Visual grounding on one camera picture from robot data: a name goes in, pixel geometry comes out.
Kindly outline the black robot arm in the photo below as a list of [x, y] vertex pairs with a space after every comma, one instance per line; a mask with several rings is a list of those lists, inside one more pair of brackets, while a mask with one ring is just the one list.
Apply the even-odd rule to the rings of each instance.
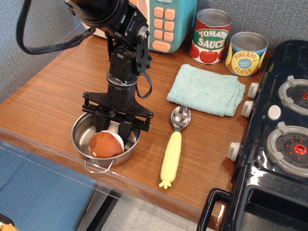
[[66, 4], [73, 15], [89, 26], [89, 33], [100, 29], [107, 38], [108, 90], [83, 94], [83, 111], [94, 115], [96, 131], [107, 129], [110, 121], [118, 122], [118, 134], [124, 142], [135, 128], [149, 131], [154, 115], [135, 99], [145, 99], [152, 93], [149, 90], [141, 95], [138, 89], [140, 75], [152, 82], [146, 72], [152, 61], [147, 19], [128, 0], [68, 0]]

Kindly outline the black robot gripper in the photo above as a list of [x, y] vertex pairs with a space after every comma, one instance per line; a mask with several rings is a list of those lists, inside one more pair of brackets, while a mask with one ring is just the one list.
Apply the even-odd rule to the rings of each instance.
[[118, 134], [126, 145], [134, 128], [149, 131], [152, 111], [141, 106], [135, 99], [137, 83], [109, 83], [106, 93], [84, 92], [82, 110], [94, 116], [96, 132], [108, 130], [110, 122], [119, 123]]

